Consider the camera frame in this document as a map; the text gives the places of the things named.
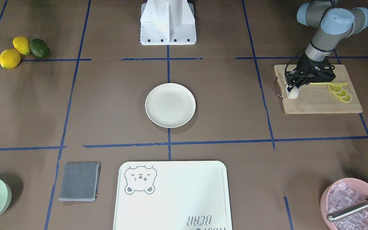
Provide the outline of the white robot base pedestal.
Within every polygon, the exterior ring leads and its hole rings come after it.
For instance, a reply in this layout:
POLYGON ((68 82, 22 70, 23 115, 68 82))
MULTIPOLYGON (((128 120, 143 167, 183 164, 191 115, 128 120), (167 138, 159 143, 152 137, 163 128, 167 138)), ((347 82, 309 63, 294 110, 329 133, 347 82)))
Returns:
POLYGON ((148 0, 140 23, 140 45, 196 44, 194 6, 187 0, 148 0))

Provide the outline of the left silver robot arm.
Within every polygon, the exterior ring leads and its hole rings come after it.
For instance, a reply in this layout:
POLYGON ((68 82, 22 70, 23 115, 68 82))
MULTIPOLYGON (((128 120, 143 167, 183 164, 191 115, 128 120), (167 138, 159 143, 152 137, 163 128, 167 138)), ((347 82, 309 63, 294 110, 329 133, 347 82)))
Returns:
POLYGON ((336 75, 330 54, 341 40, 368 27, 367 8, 344 9, 338 4, 338 0, 313 0, 298 9, 298 22, 317 30, 294 70, 285 71, 288 93, 296 93, 310 83, 332 82, 336 75))

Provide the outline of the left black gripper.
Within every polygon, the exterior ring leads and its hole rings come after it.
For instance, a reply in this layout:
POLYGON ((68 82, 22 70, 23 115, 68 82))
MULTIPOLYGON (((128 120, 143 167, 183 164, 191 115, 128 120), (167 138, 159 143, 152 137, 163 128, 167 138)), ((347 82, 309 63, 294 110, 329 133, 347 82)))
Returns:
POLYGON ((291 93, 294 88, 299 89, 311 82, 332 82, 336 78, 334 69, 335 66, 329 62, 329 56, 323 57, 319 62, 311 60, 303 53, 293 71, 287 71, 285 68, 286 90, 291 93))

